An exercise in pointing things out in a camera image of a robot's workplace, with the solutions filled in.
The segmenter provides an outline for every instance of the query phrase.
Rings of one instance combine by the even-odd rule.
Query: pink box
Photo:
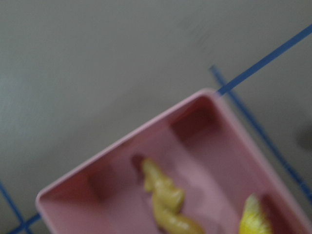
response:
[[[136,161],[153,158],[186,191],[182,212],[207,234],[237,234],[256,194],[276,234],[312,233],[236,117],[210,89],[195,93],[47,188],[36,206],[54,234],[160,234]]]

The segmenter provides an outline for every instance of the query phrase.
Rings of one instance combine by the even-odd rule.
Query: gray surface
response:
[[[234,78],[311,24],[311,13],[308,0],[2,1],[1,181],[30,218],[41,188],[198,89],[217,88],[210,65]],[[310,45],[292,50],[295,61],[280,62],[290,70],[305,64],[304,81],[272,64],[265,79],[255,76],[238,90],[273,138],[283,139],[282,150],[296,151],[300,162],[311,154],[294,143],[297,133],[285,134],[285,125],[300,125],[285,116],[299,112],[302,121],[311,120]],[[289,158],[309,179],[305,162]],[[5,230],[14,228],[9,212],[3,216]],[[42,224],[33,231],[46,232]]]

